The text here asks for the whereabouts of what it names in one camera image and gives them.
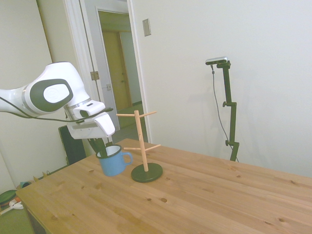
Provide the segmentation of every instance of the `wooden table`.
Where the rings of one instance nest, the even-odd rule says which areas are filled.
[[[312,234],[312,178],[161,146],[147,157],[163,175],[137,183],[142,158],[131,153],[115,177],[90,156],[18,196],[52,234]]]

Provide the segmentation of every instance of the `wooden mug stand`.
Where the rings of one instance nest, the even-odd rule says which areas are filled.
[[[140,142],[140,148],[124,148],[124,150],[141,150],[143,164],[135,167],[131,172],[131,178],[140,183],[151,182],[158,179],[162,175],[162,167],[156,163],[147,163],[146,151],[154,149],[160,145],[156,145],[150,148],[145,148],[142,126],[140,118],[155,114],[156,111],[140,115],[138,110],[135,110],[134,114],[116,114],[118,117],[135,117],[136,118],[136,128],[138,134],[138,140]]]

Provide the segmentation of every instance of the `black cable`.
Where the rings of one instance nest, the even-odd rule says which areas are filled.
[[[15,109],[20,111],[22,114],[26,115],[26,116],[22,116],[22,115],[13,113],[13,112],[7,112],[7,113],[13,114],[15,116],[18,116],[18,117],[21,117],[21,118],[34,118],[34,119],[39,119],[39,120],[49,120],[49,121],[58,121],[58,122],[66,122],[66,123],[83,121],[83,120],[88,119],[88,118],[93,118],[93,117],[95,117],[95,116],[97,116],[97,115],[99,115],[99,114],[101,114],[103,112],[108,112],[108,111],[112,111],[113,110],[112,108],[105,108],[104,110],[100,111],[99,113],[96,113],[94,115],[91,115],[91,116],[88,116],[88,117],[85,117],[85,118],[76,119],[76,120],[63,120],[63,119],[56,119],[56,118],[40,118],[40,117],[33,117],[33,116],[27,114],[22,109],[20,109],[19,107],[17,107],[13,103],[9,102],[8,100],[6,100],[6,99],[4,99],[2,97],[0,97],[0,99],[2,101],[4,101],[4,102],[8,103],[9,105],[13,106]]]
[[[219,112],[219,106],[218,106],[218,101],[216,99],[216,95],[215,95],[215,71],[214,71],[214,67],[212,65],[211,66],[211,69],[213,71],[213,87],[214,87],[214,98],[215,98],[215,103],[216,103],[216,109],[218,111],[218,117],[219,117],[219,121],[220,121],[220,124],[221,124],[221,127],[222,127],[222,130],[225,134],[225,137],[226,139],[229,141],[229,138],[228,138],[228,135],[226,134],[225,130],[224,130],[224,127],[223,127],[223,124],[222,124],[222,121],[221,121],[221,118],[220,118],[220,112]]]

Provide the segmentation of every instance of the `black speaker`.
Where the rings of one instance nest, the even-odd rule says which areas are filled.
[[[69,165],[86,158],[86,153],[84,151],[81,139],[73,139],[67,126],[59,127],[58,131],[67,155],[67,162]]]

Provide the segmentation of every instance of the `black round base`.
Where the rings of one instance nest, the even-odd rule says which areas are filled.
[[[158,179],[162,175],[162,167],[156,163],[147,163],[148,172],[144,171],[144,165],[135,167],[131,172],[131,178],[140,183],[147,183]]]

